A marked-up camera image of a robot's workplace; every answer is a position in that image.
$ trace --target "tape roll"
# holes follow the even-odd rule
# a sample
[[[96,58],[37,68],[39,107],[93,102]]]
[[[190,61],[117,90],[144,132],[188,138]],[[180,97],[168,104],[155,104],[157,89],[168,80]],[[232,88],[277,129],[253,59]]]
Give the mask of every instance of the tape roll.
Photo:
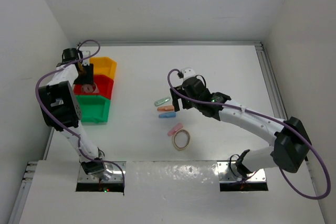
[[[176,136],[177,135],[179,135],[180,133],[184,133],[186,136],[187,136],[187,143],[186,143],[186,145],[184,146],[184,147],[179,147],[177,144],[176,144]],[[191,137],[190,137],[190,133],[189,133],[189,131],[186,131],[186,130],[179,130],[179,131],[177,131],[175,134],[174,134],[174,136],[173,136],[173,145],[174,145],[174,147],[175,147],[175,149],[177,149],[178,151],[183,151],[184,149],[186,149],[187,147],[188,147],[188,145],[189,145],[189,143],[190,143],[190,139],[191,139]]]

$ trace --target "white wall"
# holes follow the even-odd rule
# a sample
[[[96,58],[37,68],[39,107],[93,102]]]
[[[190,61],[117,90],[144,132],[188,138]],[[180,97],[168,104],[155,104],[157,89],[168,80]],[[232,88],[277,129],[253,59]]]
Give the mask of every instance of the white wall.
[[[336,182],[336,0],[286,0],[266,42],[289,115],[303,120],[313,145]],[[319,163],[310,158],[318,191],[325,190]],[[336,223],[336,191],[321,201]]]
[[[46,0],[71,42],[261,40],[284,0]]]
[[[69,42],[44,0],[0,0],[0,223],[7,223],[28,161],[42,158],[49,129],[37,79]]]

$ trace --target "table surface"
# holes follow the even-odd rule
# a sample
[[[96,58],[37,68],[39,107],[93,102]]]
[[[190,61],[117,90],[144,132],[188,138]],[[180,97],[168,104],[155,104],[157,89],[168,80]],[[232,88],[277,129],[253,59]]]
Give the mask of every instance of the table surface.
[[[110,116],[107,124],[84,127],[108,160],[127,161],[125,196],[75,192],[78,156],[55,132],[21,223],[324,223],[318,202],[293,192],[276,168],[266,169],[269,191],[219,192],[214,161],[265,147],[265,141],[193,109],[158,118],[153,103],[170,94],[167,73],[188,66],[205,77],[211,92],[273,115],[254,46],[114,46],[102,47],[98,56],[118,63]],[[181,152],[167,136],[178,122],[192,136]],[[305,163],[289,178],[314,195]]]

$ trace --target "black cable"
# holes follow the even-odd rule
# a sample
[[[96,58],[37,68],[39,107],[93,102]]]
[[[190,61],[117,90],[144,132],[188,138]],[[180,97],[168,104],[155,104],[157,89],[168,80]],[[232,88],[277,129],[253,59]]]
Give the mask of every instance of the black cable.
[[[230,157],[230,159],[229,159],[229,170],[230,170],[230,172],[231,172],[236,178],[243,178],[243,176],[238,177],[238,176],[233,172],[233,170],[232,170],[232,168],[231,168],[232,158],[233,158],[234,156],[238,156],[238,158],[240,158],[240,156],[239,156],[238,154],[233,154],[233,155]]]
[[[203,79],[203,83],[204,83],[204,86],[206,87],[206,81],[205,81],[204,77],[203,77],[203,76],[201,76],[200,74],[197,74],[195,77],[197,78],[197,76],[200,76],[200,77],[202,77],[202,79]]]

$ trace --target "purple cable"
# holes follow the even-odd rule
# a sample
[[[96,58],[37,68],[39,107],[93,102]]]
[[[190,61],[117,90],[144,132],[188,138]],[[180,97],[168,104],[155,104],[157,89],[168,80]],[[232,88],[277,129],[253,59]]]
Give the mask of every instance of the purple cable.
[[[83,157],[85,157],[86,159],[90,160],[90,161],[93,161],[93,162],[96,162],[96,163],[110,163],[112,165],[115,165],[120,171],[121,171],[121,175],[122,175],[122,183],[123,183],[123,188],[125,189],[125,175],[124,175],[124,172],[122,170],[122,168],[115,162],[113,161],[107,161],[107,160],[95,160],[95,159],[92,159],[90,157],[88,157],[80,148],[80,140],[81,140],[81,137],[79,134],[77,134],[76,132],[70,130],[69,128],[67,128],[64,124],[62,124],[59,120],[57,120],[56,117],[54,117],[49,111],[48,109],[44,106],[44,104],[42,103],[42,100],[40,98],[40,95],[38,93],[38,88],[41,84],[41,82],[48,76],[51,76],[52,74],[56,74],[58,72],[61,72],[63,71],[65,68],[67,68],[69,65],[71,64],[74,64],[74,63],[78,63],[80,61],[83,61],[83,60],[86,60],[86,59],[89,59],[93,56],[95,56],[99,51],[100,51],[100,44],[98,43],[98,41],[96,40],[93,40],[93,39],[87,39],[85,41],[83,41],[81,44],[78,45],[77,49],[80,49],[86,42],[94,42],[98,45],[98,49],[95,53],[93,53],[92,55],[88,56],[88,57],[85,57],[83,59],[79,59],[79,60],[74,60],[72,62],[69,62],[68,64],[65,64],[63,68],[60,68],[58,70],[55,70],[55,71],[52,71],[50,73],[47,73],[45,74],[44,76],[42,76],[36,83],[36,86],[35,86],[35,96],[36,96],[36,99],[37,99],[37,102],[39,103],[40,107],[42,108],[42,110],[57,124],[59,125],[62,129],[64,129],[65,131],[71,133],[72,135],[74,135],[75,137],[78,138],[78,149],[79,149],[79,152],[81,153],[81,155]]]
[[[173,72],[180,72],[178,69],[172,69],[170,70],[170,72],[168,73],[168,77],[167,77],[167,80],[168,80],[168,84],[170,86],[170,88],[174,91],[175,94],[177,94],[178,96],[188,100],[188,101],[191,101],[191,102],[195,102],[195,103],[199,103],[199,104],[207,104],[207,105],[220,105],[220,106],[225,106],[225,107],[229,107],[229,108],[232,108],[232,109],[236,109],[236,110],[241,110],[241,107],[238,107],[238,106],[234,106],[234,105],[230,105],[230,104],[225,104],[225,103],[219,103],[219,102],[204,102],[204,101],[199,101],[199,100],[195,100],[195,99],[191,99],[189,97],[186,97],[185,95],[182,95],[180,93],[178,93],[175,88],[173,87],[171,81],[170,81],[170,75],[173,73]],[[245,110],[246,113],[249,113],[249,114],[253,114],[253,115],[256,115],[256,116],[260,116],[262,118],[266,118],[268,120],[271,120],[273,122],[276,122],[278,124],[281,124],[283,127],[289,129],[295,136],[297,136],[301,141],[304,142],[304,144],[306,144],[309,148],[309,150],[311,150],[315,157],[317,158],[317,160],[319,161],[319,163],[321,164],[321,167],[323,169],[323,172],[324,172],[324,175],[326,176],[326,180],[327,180],[327,188],[326,188],[326,191],[324,192],[324,194],[322,195],[319,195],[319,196],[310,196],[310,195],[306,195],[306,194],[303,194],[302,192],[300,192],[297,188],[295,188],[295,186],[288,180],[288,178],[286,177],[286,175],[284,174],[283,170],[280,169],[280,172],[281,174],[283,175],[285,181],[288,183],[288,185],[294,190],[296,191],[299,195],[301,195],[302,197],[304,198],[307,198],[307,199],[324,199],[326,198],[326,196],[329,195],[330,191],[331,191],[331,180],[330,180],[330,175],[329,175],[329,172],[328,172],[328,169],[325,165],[325,163],[323,162],[322,160],[322,157],[318,154],[318,152],[315,150],[315,148],[299,133],[297,132],[294,128],[292,128],[291,126],[287,125],[286,123],[284,122],[280,122],[270,116],[267,116],[267,115],[263,115],[263,114],[260,114],[258,112],[255,112],[255,111],[251,111],[251,110]]]

